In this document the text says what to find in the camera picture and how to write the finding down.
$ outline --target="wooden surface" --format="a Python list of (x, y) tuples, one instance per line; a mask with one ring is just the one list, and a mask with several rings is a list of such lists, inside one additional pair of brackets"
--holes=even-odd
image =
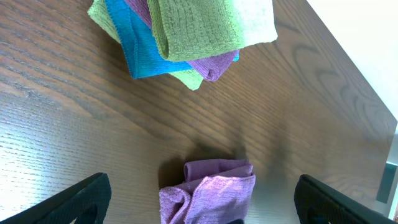
[(159, 187), (216, 157), (254, 164), (248, 223), (298, 223), (300, 174), (371, 206), (397, 122), (307, 2), (275, 0), (278, 40), (195, 92), (132, 80), (90, 4), (0, 1), (0, 220), (106, 172), (106, 223), (159, 223)]

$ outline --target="purple towel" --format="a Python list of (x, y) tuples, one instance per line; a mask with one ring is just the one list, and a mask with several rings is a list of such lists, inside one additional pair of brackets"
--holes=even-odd
[(256, 181), (252, 170), (246, 160), (186, 163), (186, 182), (159, 192), (162, 224), (222, 224), (244, 219)]
[[(152, 28), (152, 20), (150, 19), (150, 12), (146, 0), (125, 0), (125, 2), (149, 28)], [(238, 53), (239, 50), (235, 50), (217, 56), (187, 61), (187, 63), (198, 71), (206, 81), (216, 81), (231, 65)]]

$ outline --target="table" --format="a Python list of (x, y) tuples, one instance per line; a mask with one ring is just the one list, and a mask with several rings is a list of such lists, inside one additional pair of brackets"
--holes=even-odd
[(159, 187), (216, 157), (254, 164), (248, 223), (298, 223), (300, 174), (375, 201), (397, 121), (306, 1), (275, 0), (278, 40), (197, 91), (132, 80), (90, 4), (0, 2), (0, 220), (105, 172), (106, 223), (159, 223)]

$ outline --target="pile of folded cloths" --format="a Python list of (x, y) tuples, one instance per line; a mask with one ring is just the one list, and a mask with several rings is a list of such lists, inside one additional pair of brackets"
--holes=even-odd
[(272, 0), (94, 0), (88, 14), (122, 45), (133, 78), (169, 73), (191, 90), (277, 38)]

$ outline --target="light green cloth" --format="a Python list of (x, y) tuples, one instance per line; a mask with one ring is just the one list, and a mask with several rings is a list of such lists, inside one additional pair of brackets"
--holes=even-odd
[[(120, 43), (118, 32), (108, 14), (105, 0), (94, 0), (87, 13), (94, 22), (105, 30), (113, 39)], [(194, 69), (172, 72), (170, 74), (175, 78), (178, 78), (191, 90), (197, 90), (203, 81), (203, 77)]]
[(160, 55), (172, 62), (277, 38), (272, 0), (147, 0)]

